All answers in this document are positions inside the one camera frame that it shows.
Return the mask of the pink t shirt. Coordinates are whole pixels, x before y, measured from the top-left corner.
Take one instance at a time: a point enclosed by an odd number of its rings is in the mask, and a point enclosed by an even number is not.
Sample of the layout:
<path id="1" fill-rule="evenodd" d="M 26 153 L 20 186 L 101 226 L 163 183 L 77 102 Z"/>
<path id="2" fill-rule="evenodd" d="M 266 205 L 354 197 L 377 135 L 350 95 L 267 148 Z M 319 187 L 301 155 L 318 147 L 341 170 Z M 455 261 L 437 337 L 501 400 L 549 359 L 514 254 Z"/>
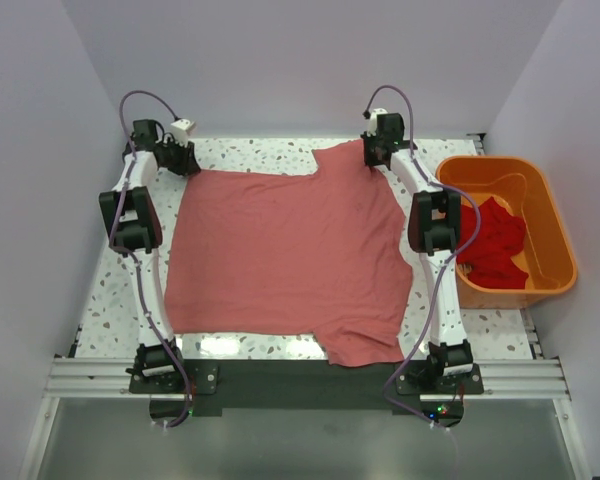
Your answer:
<path id="1" fill-rule="evenodd" d="M 184 191 L 165 305 L 179 334 L 310 334 L 337 365 L 398 362 L 413 273 L 386 177 L 349 141 L 309 175 L 205 171 Z"/>

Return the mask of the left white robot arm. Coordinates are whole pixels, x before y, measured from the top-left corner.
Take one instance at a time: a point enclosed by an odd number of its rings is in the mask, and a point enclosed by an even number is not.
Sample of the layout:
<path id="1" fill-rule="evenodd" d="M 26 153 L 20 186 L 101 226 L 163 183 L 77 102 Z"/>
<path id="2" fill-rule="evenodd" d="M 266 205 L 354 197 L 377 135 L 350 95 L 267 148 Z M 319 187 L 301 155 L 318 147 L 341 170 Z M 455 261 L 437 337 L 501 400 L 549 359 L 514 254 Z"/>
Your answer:
<path id="1" fill-rule="evenodd" d="M 200 172 L 189 133 L 195 123 L 175 119 L 164 128 L 136 120 L 123 151 L 123 170 L 111 190 L 99 194 L 109 248 L 131 276 L 139 346 L 127 370 L 133 393 L 189 393 L 184 361 L 166 313 L 159 274 L 163 231 L 149 192 L 161 169 L 187 178 Z"/>

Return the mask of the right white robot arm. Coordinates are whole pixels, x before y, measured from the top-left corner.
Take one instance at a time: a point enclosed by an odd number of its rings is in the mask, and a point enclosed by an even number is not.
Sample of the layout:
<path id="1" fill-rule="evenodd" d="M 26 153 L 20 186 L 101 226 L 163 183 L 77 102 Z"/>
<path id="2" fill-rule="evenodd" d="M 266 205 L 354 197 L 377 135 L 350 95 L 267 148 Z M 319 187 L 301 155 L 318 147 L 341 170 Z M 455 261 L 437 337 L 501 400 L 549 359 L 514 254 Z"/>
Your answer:
<path id="1" fill-rule="evenodd" d="M 387 167 L 412 194 L 407 240 L 419 255 L 430 299 L 428 355 L 406 366 L 402 375 L 416 388 L 435 388 L 444 380 L 466 377 L 473 369 L 455 272 L 462 195 L 439 183 L 415 157 L 400 114 L 374 109 L 363 116 L 368 121 L 361 134 L 365 165 Z"/>

